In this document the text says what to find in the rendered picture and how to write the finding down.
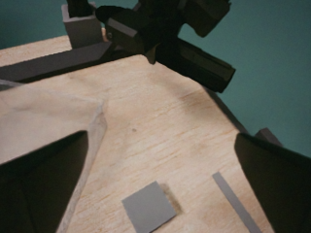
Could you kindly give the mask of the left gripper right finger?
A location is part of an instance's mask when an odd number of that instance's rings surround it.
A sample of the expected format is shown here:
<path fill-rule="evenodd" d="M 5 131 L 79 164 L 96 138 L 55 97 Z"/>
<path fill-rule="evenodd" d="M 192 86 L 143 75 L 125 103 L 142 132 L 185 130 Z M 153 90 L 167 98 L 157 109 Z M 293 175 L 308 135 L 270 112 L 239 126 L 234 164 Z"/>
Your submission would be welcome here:
<path fill-rule="evenodd" d="M 311 158 L 247 133 L 234 151 L 274 233 L 311 233 Z"/>

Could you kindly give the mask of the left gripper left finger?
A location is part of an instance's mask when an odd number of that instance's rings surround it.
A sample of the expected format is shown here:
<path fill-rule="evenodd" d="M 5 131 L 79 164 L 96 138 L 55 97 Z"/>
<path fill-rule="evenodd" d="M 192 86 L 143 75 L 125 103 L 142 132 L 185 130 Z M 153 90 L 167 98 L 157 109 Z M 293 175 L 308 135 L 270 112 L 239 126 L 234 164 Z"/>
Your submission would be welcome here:
<path fill-rule="evenodd" d="M 79 130 L 0 164 L 0 233 L 56 233 L 83 172 Z"/>

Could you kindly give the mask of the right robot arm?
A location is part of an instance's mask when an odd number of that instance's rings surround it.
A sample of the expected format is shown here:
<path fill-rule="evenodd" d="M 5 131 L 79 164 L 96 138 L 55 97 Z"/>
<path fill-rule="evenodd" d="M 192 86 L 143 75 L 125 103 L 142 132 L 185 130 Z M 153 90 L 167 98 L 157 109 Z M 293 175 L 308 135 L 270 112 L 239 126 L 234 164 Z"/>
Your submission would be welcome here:
<path fill-rule="evenodd" d="M 87 0 L 67 0 L 69 17 L 92 16 Z M 166 15 L 178 15 L 199 37 L 206 37 L 230 11 L 229 0 L 169 0 Z"/>

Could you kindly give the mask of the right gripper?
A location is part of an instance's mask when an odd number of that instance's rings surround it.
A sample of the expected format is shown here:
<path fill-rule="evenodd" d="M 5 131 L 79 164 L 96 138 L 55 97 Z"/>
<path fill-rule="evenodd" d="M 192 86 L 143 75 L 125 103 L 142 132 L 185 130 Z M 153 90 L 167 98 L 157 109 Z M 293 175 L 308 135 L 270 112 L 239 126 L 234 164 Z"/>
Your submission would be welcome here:
<path fill-rule="evenodd" d="M 178 37 L 186 22 L 180 15 L 174 19 L 166 15 L 169 0 L 138 2 L 146 5 L 142 13 L 126 8 L 105 21 L 106 38 L 137 55 L 145 54 L 156 65 L 160 44 L 169 38 L 163 30 Z"/>

